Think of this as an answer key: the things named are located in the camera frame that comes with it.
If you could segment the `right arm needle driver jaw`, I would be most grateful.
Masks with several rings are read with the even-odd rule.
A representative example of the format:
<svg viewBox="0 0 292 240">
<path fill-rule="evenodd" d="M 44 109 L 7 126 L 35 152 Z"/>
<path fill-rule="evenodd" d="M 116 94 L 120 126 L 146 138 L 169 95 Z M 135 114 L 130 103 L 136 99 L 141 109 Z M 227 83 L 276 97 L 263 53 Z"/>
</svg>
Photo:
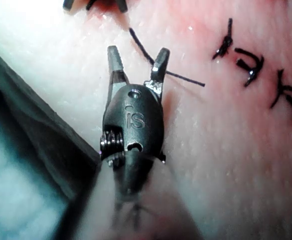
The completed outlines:
<svg viewBox="0 0 292 240">
<path fill-rule="evenodd" d="M 122 60 L 117 46 L 111 45 L 107 48 L 109 67 L 109 87 L 108 101 L 112 100 L 120 88 L 129 84 L 129 80 L 124 72 Z"/>
<path fill-rule="evenodd" d="M 165 47 L 161 48 L 151 69 L 150 79 L 144 82 L 144 86 L 152 90 L 159 98 L 162 97 L 169 57 L 170 51 Z"/>
</svg>

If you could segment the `right arm needle driver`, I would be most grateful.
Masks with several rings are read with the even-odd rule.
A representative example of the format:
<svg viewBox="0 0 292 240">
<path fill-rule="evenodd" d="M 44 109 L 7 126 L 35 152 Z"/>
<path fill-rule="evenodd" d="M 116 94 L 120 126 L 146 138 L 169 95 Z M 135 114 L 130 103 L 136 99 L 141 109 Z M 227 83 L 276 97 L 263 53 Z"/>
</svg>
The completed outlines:
<svg viewBox="0 0 292 240">
<path fill-rule="evenodd" d="M 161 99 L 140 84 L 112 84 L 102 120 L 100 158 L 133 149 L 162 163 L 164 120 Z"/>
</svg>

